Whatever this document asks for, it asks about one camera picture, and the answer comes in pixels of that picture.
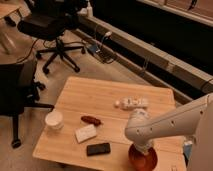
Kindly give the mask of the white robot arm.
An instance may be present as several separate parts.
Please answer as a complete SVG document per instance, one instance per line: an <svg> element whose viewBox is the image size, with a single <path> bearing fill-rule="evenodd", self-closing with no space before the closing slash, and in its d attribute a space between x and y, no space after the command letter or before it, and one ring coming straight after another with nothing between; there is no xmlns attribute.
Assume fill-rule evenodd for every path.
<svg viewBox="0 0 213 171"><path fill-rule="evenodd" d="M125 136L132 142L128 158L136 171L153 171L158 162L153 140L171 136L189 136L193 142L187 171L213 171L213 93L155 118L136 109Z"/></svg>

